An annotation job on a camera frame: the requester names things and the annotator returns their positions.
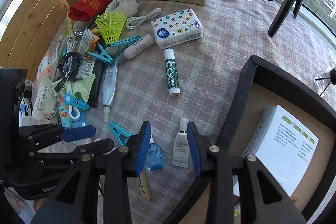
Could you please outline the silver grey tube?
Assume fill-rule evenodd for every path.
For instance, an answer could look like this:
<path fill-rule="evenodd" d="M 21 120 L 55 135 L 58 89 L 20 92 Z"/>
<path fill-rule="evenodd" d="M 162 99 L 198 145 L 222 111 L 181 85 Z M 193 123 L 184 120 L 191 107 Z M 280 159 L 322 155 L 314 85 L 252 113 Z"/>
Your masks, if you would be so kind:
<path fill-rule="evenodd" d="M 105 76 L 102 82 L 101 105 L 103 107 L 104 122 L 109 120 L 109 114 L 116 94 L 118 64 L 114 63 L 106 67 Z"/>

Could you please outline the green Mentholatum lip balm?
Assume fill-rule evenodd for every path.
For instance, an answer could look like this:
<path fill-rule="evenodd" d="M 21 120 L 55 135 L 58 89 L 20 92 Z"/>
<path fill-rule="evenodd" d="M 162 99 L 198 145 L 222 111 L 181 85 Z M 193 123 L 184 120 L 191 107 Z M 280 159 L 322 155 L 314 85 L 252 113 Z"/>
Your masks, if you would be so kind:
<path fill-rule="evenodd" d="M 168 92 L 170 96 L 177 96 L 181 93 L 174 50 L 168 48 L 164 50 L 165 68 L 167 75 Z"/>

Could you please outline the pink cosmetic tube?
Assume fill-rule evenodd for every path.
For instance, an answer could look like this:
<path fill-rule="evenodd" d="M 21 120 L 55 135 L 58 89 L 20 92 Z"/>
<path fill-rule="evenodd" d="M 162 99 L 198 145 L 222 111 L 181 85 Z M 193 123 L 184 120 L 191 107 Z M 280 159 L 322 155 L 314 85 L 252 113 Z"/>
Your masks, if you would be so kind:
<path fill-rule="evenodd" d="M 120 56 L 116 58 L 116 62 L 121 65 L 125 63 L 127 60 L 136 57 L 141 52 L 151 47 L 153 44 L 155 44 L 154 39 L 151 37 L 150 34 L 147 34 L 144 37 L 137 40 L 136 42 L 134 42 L 133 44 L 131 44 L 129 47 L 127 47 L 123 51 L 123 53 L 121 53 Z"/>

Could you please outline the yellow plastic shuttlecock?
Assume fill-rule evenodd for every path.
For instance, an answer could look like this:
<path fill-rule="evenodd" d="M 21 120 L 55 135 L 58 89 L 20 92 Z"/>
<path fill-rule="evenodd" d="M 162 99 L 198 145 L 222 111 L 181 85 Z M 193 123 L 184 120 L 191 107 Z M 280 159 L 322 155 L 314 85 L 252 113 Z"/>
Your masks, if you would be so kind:
<path fill-rule="evenodd" d="M 107 12 L 96 17 L 95 22 L 107 45 L 118 41 L 126 19 L 121 12 Z"/>

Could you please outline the fruit-print teal tube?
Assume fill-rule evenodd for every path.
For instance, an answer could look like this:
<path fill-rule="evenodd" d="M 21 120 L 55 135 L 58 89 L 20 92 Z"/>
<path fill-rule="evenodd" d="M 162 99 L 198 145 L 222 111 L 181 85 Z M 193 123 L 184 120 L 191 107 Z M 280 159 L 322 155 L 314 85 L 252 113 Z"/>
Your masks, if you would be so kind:
<path fill-rule="evenodd" d="M 69 115 L 69 106 L 64 102 L 64 99 L 60 96 L 57 96 L 57 105 L 60 122 L 63 127 L 71 128 L 72 120 Z"/>

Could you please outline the blue wrapped candy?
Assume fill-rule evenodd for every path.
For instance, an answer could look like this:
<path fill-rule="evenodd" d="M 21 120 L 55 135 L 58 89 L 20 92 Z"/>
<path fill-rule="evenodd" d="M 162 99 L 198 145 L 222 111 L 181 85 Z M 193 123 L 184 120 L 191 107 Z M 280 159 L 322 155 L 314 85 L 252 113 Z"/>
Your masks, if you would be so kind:
<path fill-rule="evenodd" d="M 156 143 L 150 143 L 145 165 L 148 170 L 160 170 L 166 166 L 165 154 Z"/>

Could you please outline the small white cream tube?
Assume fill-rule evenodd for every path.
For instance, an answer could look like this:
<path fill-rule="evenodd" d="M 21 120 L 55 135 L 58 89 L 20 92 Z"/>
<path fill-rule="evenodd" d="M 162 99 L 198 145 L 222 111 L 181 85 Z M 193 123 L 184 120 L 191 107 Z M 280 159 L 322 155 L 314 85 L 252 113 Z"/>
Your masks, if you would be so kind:
<path fill-rule="evenodd" d="M 173 159 L 171 164 L 182 168 L 189 167 L 190 149 L 187 140 L 187 118 L 181 118 L 179 132 L 177 132 L 173 147 Z"/>

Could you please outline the teal clothespin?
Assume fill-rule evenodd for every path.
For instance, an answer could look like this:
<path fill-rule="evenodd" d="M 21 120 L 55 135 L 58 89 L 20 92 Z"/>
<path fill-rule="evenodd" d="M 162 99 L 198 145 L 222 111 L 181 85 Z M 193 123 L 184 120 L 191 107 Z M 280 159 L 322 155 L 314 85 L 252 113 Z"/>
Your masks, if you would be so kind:
<path fill-rule="evenodd" d="M 109 128 L 119 146 L 125 146 L 132 134 L 116 122 L 110 122 Z"/>

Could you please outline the wooden clothespin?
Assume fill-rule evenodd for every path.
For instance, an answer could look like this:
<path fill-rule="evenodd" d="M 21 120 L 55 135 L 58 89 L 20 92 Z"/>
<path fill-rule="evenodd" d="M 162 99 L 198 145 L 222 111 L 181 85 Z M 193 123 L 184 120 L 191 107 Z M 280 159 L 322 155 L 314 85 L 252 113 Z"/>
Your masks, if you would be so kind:
<path fill-rule="evenodd" d="M 152 197 L 151 189 L 147 180 L 147 175 L 145 170 L 143 170 L 140 175 L 138 176 L 138 182 L 139 182 L 139 190 L 141 197 L 144 200 L 150 201 Z"/>

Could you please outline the blue white clip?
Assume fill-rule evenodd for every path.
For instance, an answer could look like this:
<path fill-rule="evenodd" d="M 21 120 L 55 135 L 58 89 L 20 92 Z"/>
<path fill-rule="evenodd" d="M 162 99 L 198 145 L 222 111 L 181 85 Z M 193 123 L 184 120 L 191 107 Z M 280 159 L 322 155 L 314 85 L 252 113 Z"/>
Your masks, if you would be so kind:
<path fill-rule="evenodd" d="M 84 101 L 74 97 L 70 80 L 66 80 L 65 86 L 66 93 L 63 100 L 64 103 L 68 105 L 70 118 L 76 121 L 80 118 L 80 111 L 88 110 L 89 106 Z"/>

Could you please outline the white cardboard box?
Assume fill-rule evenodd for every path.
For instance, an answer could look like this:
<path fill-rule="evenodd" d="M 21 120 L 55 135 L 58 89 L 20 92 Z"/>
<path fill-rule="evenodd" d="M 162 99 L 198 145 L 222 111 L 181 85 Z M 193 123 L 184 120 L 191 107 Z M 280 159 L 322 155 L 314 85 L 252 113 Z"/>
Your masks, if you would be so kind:
<path fill-rule="evenodd" d="M 281 105 L 262 108 L 232 150 L 242 158 L 254 155 L 282 186 L 288 196 L 297 198 L 319 137 Z"/>

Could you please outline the black storage tray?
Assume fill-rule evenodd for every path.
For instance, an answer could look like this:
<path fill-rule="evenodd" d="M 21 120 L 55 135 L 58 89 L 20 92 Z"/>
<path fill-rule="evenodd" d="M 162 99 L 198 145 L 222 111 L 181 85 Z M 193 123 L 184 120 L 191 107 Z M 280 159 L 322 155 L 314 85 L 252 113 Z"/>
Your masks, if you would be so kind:
<path fill-rule="evenodd" d="M 286 71 L 252 55 L 215 142 L 186 128 L 197 178 L 167 217 L 179 223 L 203 192 L 205 223 L 307 223 L 335 178 L 335 111 Z"/>

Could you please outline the yellow snack packet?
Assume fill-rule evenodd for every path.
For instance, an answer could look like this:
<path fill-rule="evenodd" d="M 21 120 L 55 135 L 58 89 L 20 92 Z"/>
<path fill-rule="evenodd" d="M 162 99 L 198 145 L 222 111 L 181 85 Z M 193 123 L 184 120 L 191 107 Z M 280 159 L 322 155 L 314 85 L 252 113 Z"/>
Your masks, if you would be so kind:
<path fill-rule="evenodd" d="M 82 57 L 87 57 L 89 52 L 93 52 L 96 48 L 96 43 L 100 38 L 92 33 L 90 30 L 85 30 L 77 47 L 77 52 Z"/>

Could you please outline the star-patterned tissue pack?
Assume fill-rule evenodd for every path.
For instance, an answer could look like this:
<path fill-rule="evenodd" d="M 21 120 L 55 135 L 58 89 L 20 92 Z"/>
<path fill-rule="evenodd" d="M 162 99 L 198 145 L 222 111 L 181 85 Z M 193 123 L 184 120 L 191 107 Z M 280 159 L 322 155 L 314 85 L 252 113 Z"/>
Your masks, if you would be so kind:
<path fill-rule="evenodd" d="M 193 9 L 185 9 L 151 21 L 153 35 L 161 50 L 202 38 L 203 26 Z"/>

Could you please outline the red fabric pouch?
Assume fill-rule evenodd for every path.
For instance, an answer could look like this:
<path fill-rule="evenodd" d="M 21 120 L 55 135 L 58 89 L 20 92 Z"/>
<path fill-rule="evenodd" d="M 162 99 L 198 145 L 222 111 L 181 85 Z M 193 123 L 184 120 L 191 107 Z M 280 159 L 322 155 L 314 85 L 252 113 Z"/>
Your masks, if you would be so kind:
<path fill-rule="evenodd" d="M 102 14 L 113 0 L 81 0 L 70 6 L 68 18 L 85 22 Z"/>

